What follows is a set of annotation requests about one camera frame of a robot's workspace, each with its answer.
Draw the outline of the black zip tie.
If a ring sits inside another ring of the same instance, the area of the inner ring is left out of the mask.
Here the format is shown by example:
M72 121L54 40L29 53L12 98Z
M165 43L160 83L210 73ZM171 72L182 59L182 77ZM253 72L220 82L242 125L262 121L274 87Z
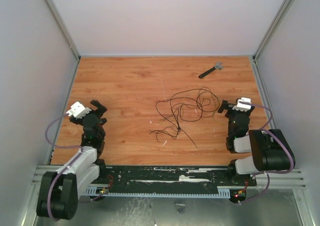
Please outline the black zip tie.
M195 142L193 141L193 139L189 136L189 134L186 132L186 131L184 131L181 127L178 127L177 128L177 131L180 133L180 132L183 132L188 138L189 138L189 140L192 142L192 144L196 147L196 148L198 148L197 147L197 145L195 144Z

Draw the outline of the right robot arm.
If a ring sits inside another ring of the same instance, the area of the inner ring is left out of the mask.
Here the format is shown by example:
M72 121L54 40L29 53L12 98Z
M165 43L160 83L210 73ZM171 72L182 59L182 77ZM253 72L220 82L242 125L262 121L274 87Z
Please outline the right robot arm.
M250 116L255 108L269 112L267 122L259 129L250 130ZM235 103L223 100L218 113L226 111L228 119L226 149L233 154L250 153L243 159L230 161L226 177L230 184L239 185L260 174L288 174L295 165L295 156L280 129L266 129L272 121L272 110L253 104L249 98L238 98Z

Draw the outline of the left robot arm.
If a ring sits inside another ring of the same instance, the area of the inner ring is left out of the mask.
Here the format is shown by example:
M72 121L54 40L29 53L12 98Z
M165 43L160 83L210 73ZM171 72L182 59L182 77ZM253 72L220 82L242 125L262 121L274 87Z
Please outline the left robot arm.
M54 221L72 219L79 198L89 185L93 181L100 184L107 179L106 165L100 158L105 147L103 125L107 119L103 114L107 108L97 100L90 104L95 109L77 101L65 113L72 123L82 126L81 144L75 146L78 151L67 163L43 174L36 206L39 217Z

